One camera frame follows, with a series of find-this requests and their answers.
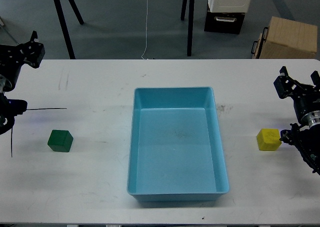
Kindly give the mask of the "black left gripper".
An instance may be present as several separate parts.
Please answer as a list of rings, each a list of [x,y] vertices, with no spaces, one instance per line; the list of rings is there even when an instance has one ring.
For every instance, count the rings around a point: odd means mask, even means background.
[[[30,40],[17,46],[0,46],[0,91],[10,92],[17,84],[24,64],[38,69],[45,55],[45,47],[33,30]]]

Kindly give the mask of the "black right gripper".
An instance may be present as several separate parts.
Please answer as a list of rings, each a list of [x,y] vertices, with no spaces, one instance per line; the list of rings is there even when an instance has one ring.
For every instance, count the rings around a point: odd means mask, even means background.
[[[311,112],[320,110],[320,90],[316,88],[320,86],[320,75],[315,70],[310,77],[314,86],[308,84],[296,84],[295,86],[295,81],[289,76],[287,67],[282,66],[279,70],[279,76],[273,82],[280,99],[292,96],[298,120],[302,120],[305,115]]]

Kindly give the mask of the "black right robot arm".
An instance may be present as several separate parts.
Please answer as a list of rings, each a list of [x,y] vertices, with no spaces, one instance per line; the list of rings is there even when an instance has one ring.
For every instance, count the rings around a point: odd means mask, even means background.
[[[280,141],[295,146],[302,159],[320,173],[320,75],[314,71],[311,75],[313,82],[303,84],[291,78],[287,68],[282,66],[279,76],[273,82],[280,99],[290,97],[297,123],[292,123],[291,129],[280,132]]]

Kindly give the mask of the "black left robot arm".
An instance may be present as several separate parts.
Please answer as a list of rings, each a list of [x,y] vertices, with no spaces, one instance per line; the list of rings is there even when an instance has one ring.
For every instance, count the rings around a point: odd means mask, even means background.
[[[6,92],[16,87],[21,68],[24,64],[37,69],[45,55],[45,47],[38,40],[34,30],[30,40],[16,46],[0,46],[0,133],[12,129],[15,116],[26,111],[28,103],[21,99],[8,99]]]

